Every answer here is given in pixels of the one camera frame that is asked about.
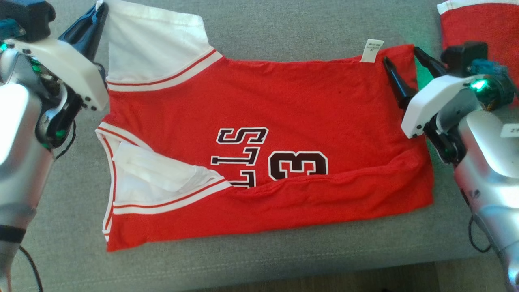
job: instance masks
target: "black cable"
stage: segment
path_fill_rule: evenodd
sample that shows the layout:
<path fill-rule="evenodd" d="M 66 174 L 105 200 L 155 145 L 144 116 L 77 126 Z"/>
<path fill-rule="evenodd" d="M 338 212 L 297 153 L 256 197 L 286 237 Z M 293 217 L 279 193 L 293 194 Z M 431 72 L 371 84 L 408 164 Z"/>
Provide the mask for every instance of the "black cable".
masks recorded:
<path fill-rule="evenodd" d="M 70 149 L 70 146 L 72 146 L 72 143 L 74 143 L 74 140 L 76 140 L 76 120 L 72 121 L 72 139 L 70 139 L 70 142 L 65 147 L 65 150 L 63 150 L 60 154 L 58 154 L 54 160 L 58 160 L 58 158 L 62 157 Z"/>
<path fill-rule="evenodd" d="M 31 258 L 31 255 L 29 255 L 29 252 L 27 250 L 25 250 L 25 248 L 23 248 L 21 245 L 20 245 L 20 251 L 25 255 L 25 257 L 27 257 L 27 260 L 31 264 L 31 268 L 33 269 L 34 276 L 36 277 L 36 282 L 38 283 L 38 291 L 43 292 L 42 280 L 39 278 L 38 269 L 36 268 L 36 264 L 34 263 L 34 260 Z"/>
<path fill-rule="evenodd" d="M 469 241 L 470 241 L 470 244 L 472 245 L 472 247 L 479 251 L 480 253 L 484 254 L 486 252 L 488 252 L 491 248 L 492 248 L 492 245 L 488 245 L 487 248 L 485 249 L 481 249 L 479 248 L 478 246 L 476 246 L 476 244 L 474 243 L 474 240 L 472 239 L 472 223 L 474 222 L 474 216 L 470 216 L 470 220 L 469 220 Z"/>

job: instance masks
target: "gray couch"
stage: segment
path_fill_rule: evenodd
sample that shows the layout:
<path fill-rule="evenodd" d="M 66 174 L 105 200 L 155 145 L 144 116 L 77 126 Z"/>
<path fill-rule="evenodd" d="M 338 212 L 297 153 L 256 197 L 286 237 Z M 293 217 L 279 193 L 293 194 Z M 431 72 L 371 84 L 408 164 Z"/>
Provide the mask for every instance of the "gray couch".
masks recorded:
<path fill-rule="evenodd" d="M 54 37 L 93 4 L 49 0 Z M 366 39 L 384 47 L 414 43 L 438 56 L 441 0 L 138 0 L 201 15 L 211 44 L 234 59 L 277 61 L 360 55 Z M 107 43 L 97 55 L 108 65 Z M 419 81 L 430 80 L 420 69 Z M 476 255 L 470 212 L 435 154 L 434 205 L 400 216 L 241 236 L 152 243 L 107 254 L 101 233 L 110 186 L 94 134 L 106 112 L 81 112 L 77 140 L 57 161 L 23 245 L 52 291 L 177 291 L 244 282 L 438 261 Z M 480 232 L 476 242 L 486 244 Z M 12 270 L 15 291 L 36 291 L 25 258 Z"/>

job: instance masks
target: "care label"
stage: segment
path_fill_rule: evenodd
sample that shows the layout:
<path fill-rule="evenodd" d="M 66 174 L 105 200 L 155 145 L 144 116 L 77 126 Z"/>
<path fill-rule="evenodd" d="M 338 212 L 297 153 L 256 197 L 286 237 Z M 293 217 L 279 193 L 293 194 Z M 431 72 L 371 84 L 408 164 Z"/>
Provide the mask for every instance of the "care label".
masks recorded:
<path fill-rule="evenodd" d="M 501 130 L 501 138 L 519 137 L 519 124 L 504 124 Z"/>
<path fill-rule="evenodd" d="M 384 44 L 384 41 L 380 41 L 378 39 L 367 39 L 366 46 L 364 47 L 364 53 L 362 54 L 361 62 L 366 63 L 375 63 L 375 59 L 377 58 L 378 51 Z"/>

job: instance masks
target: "red cloth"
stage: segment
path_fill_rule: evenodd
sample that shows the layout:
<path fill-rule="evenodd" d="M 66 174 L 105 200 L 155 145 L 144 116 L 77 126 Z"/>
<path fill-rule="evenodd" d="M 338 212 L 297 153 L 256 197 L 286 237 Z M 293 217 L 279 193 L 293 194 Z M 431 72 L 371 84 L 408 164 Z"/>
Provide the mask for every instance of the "red cloth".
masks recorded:
<path fill-rule="evenodd" d="M 488 59 L 519 84 L 519 1 L 451 0 L 438 5 L 443 49 L 466 41 L 488 44 Z"/>
<path fill-rule="evenodd" d="M 390 89 L 384 56 L 416 87 L 413 45 L 404 45 L 382 50 L 375 63 L 360 63 L 360 56 L 289 63 L 222 57 L 172 87 L 111 90 L 111 112 L 103 122 L 123 131 L 100 129 L 102 139 L 112 133 L 112 138 L 134 143 L 125 137 L 127 131 L 156 153 L 215 170 L 227 181 L 243 181 L 240 171 L 255 170 L 255 186 L 228 187 L 156 214 L 113 213 L 108 251 L 153 241 L 372 219 L 432 204 L 425 138 L 407 139 L 402 133 L 402 111 Z M 251 143 L 257 134 L 242 142 L 218 142 L 222 129 L 233 129 L 226 137 L 232 140 L 242 127 L 265 127 L 268 134 L 261 143 Z M 244 147 L 260 148 L 253 166 L 211 163 L 216 156 L 247 157 Z M 294 160 L 293 165 L 277 165 L 272 155 L 280 151 L 319 152 L 327 159 L 326 171 L 313 161 L 303 163 L 300 172 Z M 272 170 L 276 167 L 287 178 L 275 178 L 280 176 Z"/>

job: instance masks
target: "red stripe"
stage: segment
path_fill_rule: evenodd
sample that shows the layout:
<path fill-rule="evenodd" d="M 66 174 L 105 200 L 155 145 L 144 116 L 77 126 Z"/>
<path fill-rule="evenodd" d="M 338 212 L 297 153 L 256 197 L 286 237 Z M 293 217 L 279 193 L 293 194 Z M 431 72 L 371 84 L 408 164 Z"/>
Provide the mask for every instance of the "red stripe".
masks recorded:
<path fill-rule="evenodd" d="M 208 57 L 210 57 L 215 52 L 216 52 L 216 49 L 212 50 L 209 54 L 205 55 L 204 57 L 202 57 L 198 61 L 196 61 L 193 64 L 191 64 L 189 67 L 187 67 L 186 69 L 182 70 L 180 73 L 178 73 L 176 75 L 173 75 L 171 77 L 168 77 L 166 79 L 159 80 L 159 81 L 153 81 L 153 82 L 148 82 L 148 83 L 113 83 L 113 82 L 107 81 L 106 83 L 108 83 L 110 85 L 125 85 L 125 86 L 141 86 L 141 85 L 153 85 L 153 84 L 157 84 L 157 83 L 162 83 L 162 82 L 169 81 L 169 80 L 172 80 L 174 78 L 177 78 L 180 75 L 186 73 L 186 71 L 188 71 L 189 69 L 191 69 L 194 66 L 198 65 L 200 62 L 202 62 L 203 60 L 207 59 Z"/>
<path fill-rule="evenodd" d="M 108 144 L 108 141 L 106 138 L 103 137 L 104 142 L 106 143 L 106 148 L 108 148 L 108 152 L 110 153 L 110 158 L 114 157 L 114 153 L 112 152 L 112 148 L 110 148 L 110 144 Z M 112 212 L 114 211 L 114 201 L 115 201 L 115 188 L 117 186 L 117 173 L 115 171 L 115 162 L 111 160 L 112 162 L 112 170 L 114 171 L 114 190 L 112 192 L 112 205 L 110 206 L 110 213 L 108 214 L 108 218 L 106 220 L 105 229 L 108 229 L 108 225 L 110 225 L 110 220 L 112 218 Z"/>
<path fill-rule="evenodd" d="M 109 134 L 112 134 L 112 135 L 114 135 L 114 136 L 118 136 L 119 138 L 123 139 L 124 141 L 126 141 L 126 142 L 130 142 L 131 144 L 133 144 L 133 145 L 135 145 L 135 146 L 139 146 L 139 145 L 137 145 L 137 143 L 131 141 L 130 139 L 124 137 L 124 136 L 121 135 L 121 134 L 118 134 L 118 133 L 116 133 L 116 132 L 113 132 L 113 131 L 107 130 L 107 129 L 103 128 L 103 127 L 98 127 L 98 129 L 101 130 L 101 131 L 107 132 L 107 133 L 109 133 Z"/>
<path fill-rule="evenodd" d="M 198 190 L 198 191 L 196 191 L 196 192 L 190 194 L 189 196 L 186 196 L 186 197 L 180 198 L 180 199 L 178 199 L 178 200 L 170 201 L 170 202 L 167 202 L 167 203 L 163 203 L 163 204 L 160 204 L 160 205 L 153 205 L 153 206 L 122 205 L 122 206 L 114 206 L 114 208 L 126 208 L 126 207 L 158 208 L 158 207 L 163 207 L 163 206 L 167 206 L 167 205 L 170 205 L 170 204 L 173 204 L 173 203 L 176 203 L 176 202 L 179 202 L 179 201 L 185 200 L 185 199 L 187 199 L 187 198 L 190 198 L 190 197 L 192 197 L 192 196 L 194 196 L 194 195 L 196 195 L 196 194 L 198 194 L 198 193 L 200 193 L 200 192 L 202 192 L 202 191 L 204 191 L 204 190 L 207 190 L 208 188 L 213 187 L 213 186 L 215 186 L 215 185 L 217 185 L 217 184 L 219 184 L 219 183 L 221 183 L 221 182 L 224 182 L 224 181 L 225 181 L 225 179 L 221 179 L 221 180 L 219 180 L 219 181 L 217 181 L 217 182 L 215 182 L 215 183 L 212 183 L 212 184 L 210 184 L 210 185 L 208 185 L 208 186 L 206 186 L 206 187 L 204 187 L 204 188 L 202 188 L 202 189 L 200 189 L 200 190 Z"/>

